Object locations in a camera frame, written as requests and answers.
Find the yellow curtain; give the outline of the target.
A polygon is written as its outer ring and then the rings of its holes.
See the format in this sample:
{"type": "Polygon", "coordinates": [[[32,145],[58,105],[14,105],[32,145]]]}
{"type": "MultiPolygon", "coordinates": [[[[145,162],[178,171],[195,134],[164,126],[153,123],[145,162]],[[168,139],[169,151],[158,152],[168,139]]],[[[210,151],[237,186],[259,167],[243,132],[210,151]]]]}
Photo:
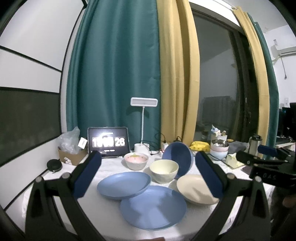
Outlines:
{"type": "Polygon", "coordinates": [[[233,12],[244,32],[246,33],[251,48],[259,98],[259,118],[257,133],[262,137],[262,144],[266,145],[269,129],[270,104],[268,77],[264,54],[259,41],[259,37],[247,12],[243,11],[242,8],[239,6],[235,7],[233,12]]]}
{"type": "Polygon", "coordinates": [[[168,142],[193,142],[200,90],[200,52],[189,1],[157,1],[161,132],[168,142]]]}

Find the light blue plate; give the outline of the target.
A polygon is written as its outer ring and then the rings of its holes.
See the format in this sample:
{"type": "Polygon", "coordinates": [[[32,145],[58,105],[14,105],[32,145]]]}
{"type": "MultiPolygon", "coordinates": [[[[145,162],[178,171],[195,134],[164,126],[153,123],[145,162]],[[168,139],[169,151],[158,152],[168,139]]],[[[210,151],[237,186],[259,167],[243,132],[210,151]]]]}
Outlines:
{"type": "Polygon", "coordinates": [[[144,193],[122,200],[120,212],[132,226],[142,230],[163,230],[178,224],[187,212],[184,197],[177,191],[150,186],[144,193]]]}
{"type": "Polygon", "coordinates": [[[142,172],[123,172],[101,180],[97,191],[105,198],[122,200],[142,194],[151,184],[150,175],[142,172]]]}

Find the teal curtain left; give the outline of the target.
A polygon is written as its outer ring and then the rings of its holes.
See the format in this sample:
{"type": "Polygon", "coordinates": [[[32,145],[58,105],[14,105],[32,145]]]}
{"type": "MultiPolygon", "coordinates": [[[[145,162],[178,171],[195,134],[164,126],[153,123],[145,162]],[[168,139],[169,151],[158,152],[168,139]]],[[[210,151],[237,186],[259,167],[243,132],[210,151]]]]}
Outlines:
{"type": "MultiPolygon", "coordinates": [[[[142,108],[132,97],[160,98],[156,1],[89,1],[69,65],[66,125],[127,127],[129,144],[140,142],[142,108]]],[[[145,108],[144,143],[160,148],[161,109],[145,108]]]]}

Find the pink steel-lined bowl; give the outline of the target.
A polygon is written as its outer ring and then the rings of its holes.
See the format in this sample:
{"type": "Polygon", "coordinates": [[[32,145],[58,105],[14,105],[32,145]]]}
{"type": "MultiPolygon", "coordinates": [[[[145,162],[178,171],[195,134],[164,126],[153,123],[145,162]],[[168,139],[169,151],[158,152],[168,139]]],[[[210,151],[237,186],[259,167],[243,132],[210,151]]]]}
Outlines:
{"type": "Polygon", "coordinates": [[[212,140],[210,149],[215,152],[227,152],[229,150],[229,142],[219,139],[212,140]]]}

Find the large dark blue bowl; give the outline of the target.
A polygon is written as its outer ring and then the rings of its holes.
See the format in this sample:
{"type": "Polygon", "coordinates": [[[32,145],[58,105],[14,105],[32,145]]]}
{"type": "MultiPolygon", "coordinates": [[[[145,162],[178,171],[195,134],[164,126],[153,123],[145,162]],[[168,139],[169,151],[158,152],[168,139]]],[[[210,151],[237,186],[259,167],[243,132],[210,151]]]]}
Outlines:
{"type": "Polygon", "coordinates": [[[172,160],[179,165],[175,179],[187,174],[193,165],[193,154],[189,147],[182,142],[169,144],[163,153],[162,159],[172,160]]]}

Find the teal curtain right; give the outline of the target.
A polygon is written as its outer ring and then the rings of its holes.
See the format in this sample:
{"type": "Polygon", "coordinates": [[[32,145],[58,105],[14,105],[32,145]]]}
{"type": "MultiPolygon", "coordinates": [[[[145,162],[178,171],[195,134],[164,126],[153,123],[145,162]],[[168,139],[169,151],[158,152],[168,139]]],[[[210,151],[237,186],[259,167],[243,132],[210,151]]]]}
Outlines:
{"type": "Polygon", "coordinates": [[[276,136],[278,133],[278,119],[279,119],[279,92],[276,76],[273,69],[273,62],[271,60],[268,45],[266,43],[264,34],[260,28],[258,22],[255,22],[250,14],[248,14],[253,27],[257,33],[262,52],[264,55],[264,61],[267,71],[267,80],[269,88],[269,129],[266,145],[274,148],[276,145],[276,136]]]}

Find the pink strawberry bowl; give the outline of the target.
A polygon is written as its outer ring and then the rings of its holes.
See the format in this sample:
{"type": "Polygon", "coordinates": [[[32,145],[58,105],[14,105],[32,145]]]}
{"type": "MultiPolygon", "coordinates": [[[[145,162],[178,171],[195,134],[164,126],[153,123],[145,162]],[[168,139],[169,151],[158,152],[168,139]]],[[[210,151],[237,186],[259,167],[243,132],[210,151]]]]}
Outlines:
{"type": "Polygon", "coordinates": [[[146,154],[135,152],[126,154],[124,160],[129,169],[139,171],[146,166],[149,157],[146,154]]]}

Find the cream plate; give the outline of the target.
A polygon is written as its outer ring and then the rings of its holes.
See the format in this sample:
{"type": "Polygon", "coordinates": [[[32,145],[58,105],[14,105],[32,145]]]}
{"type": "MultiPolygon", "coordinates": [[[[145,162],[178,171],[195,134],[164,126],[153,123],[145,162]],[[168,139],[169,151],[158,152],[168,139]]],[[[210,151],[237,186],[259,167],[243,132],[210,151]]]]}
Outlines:
{"type": "Polygon", "coordinates": [[[188,174],[177,180],[177,189],[186,200],[197,205],[214,205],[219,202],[209,190],[201,175],[188,174]]]}

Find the yellow wipes packet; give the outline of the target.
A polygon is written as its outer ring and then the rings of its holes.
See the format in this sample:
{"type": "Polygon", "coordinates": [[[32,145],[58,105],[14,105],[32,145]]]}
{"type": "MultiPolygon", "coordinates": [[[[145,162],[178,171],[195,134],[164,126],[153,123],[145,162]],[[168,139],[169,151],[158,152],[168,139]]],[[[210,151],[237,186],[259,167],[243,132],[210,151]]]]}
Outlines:
{"type": "Polygon", "coordinates": [[[207,142],[202,142],[202,141],[192,142],[189,148],[197,152],[199,151],[210,152],[210,145],[207,142]]]}

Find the small white box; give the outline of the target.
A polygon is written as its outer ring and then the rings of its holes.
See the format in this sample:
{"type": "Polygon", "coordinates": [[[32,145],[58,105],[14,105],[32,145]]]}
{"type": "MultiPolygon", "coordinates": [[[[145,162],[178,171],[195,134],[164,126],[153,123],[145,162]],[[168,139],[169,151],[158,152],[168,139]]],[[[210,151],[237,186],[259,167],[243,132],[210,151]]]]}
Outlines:
{"type": "Polygon", "coordinates": [[[81,137],[79,142],[78,142],[78,147],[81,148],[81,149],[85,149],[87,143],[88,143],[88,140],[81,137]]]}

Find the yellow curtain left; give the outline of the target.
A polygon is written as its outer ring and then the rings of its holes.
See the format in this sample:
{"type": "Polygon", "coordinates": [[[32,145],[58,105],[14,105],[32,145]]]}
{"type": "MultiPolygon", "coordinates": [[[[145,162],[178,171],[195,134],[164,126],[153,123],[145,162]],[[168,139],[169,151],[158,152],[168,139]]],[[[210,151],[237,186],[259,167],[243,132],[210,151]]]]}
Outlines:
{"type": "Polygon", "coordinates": [[[168,142],[193,142],[200,90],[200,52],[189,1],[157,1],[161,132],[168,142]]]}

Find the steel thermos flask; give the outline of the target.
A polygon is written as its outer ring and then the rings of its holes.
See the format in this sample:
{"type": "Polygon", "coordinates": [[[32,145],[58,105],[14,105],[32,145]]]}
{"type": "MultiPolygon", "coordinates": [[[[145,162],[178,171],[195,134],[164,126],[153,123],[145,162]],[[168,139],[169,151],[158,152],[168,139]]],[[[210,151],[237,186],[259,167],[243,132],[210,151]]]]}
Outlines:
{"type": "Polygon", "coordinates": [[[249,138],[248,153],[253,156],[257,156],[258,155],[258,147],[261,145],[261,143],[262,143],[262,137],[258,134],[253,134],[249,138]]]}

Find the cream bowl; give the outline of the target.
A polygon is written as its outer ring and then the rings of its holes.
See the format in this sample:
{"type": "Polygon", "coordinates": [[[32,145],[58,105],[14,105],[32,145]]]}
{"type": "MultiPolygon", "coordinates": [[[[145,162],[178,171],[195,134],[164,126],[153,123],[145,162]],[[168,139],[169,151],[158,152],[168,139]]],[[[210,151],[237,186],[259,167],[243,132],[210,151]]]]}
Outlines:
{"type": "Polygon", "coordinates": [[[152,178],[159,184],[166,184],[177,176],[179,165],[173,160],[161,159],[154,161],[150,167],[152,178]]]}

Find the light blue plate front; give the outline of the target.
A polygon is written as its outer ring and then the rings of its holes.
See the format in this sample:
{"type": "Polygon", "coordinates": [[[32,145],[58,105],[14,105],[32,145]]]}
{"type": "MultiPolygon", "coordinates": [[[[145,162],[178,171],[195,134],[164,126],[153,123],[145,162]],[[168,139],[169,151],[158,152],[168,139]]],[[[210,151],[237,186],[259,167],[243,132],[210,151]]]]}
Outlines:
{"type": "Polygon", "coordinates": [[[177,191],[150,186],[144,193],[122,200],[120,212],[132,226],[142,230],[163,230],[178,224],[187,212],[184,197],[177,191]]]}

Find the white air conditioner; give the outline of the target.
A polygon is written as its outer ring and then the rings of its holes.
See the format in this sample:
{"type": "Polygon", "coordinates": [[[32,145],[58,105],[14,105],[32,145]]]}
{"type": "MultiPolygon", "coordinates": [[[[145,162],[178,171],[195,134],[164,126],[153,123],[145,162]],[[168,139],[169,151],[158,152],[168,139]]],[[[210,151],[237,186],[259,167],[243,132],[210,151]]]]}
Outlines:
{"type": "Polygon", "coordinates": [[[276,62],[281,57],[292,56],[296,53],[296,46],[284,49],[278,49],[276,45],[271,46],[271,53],[274,56],[273,61],[276,62]]]}

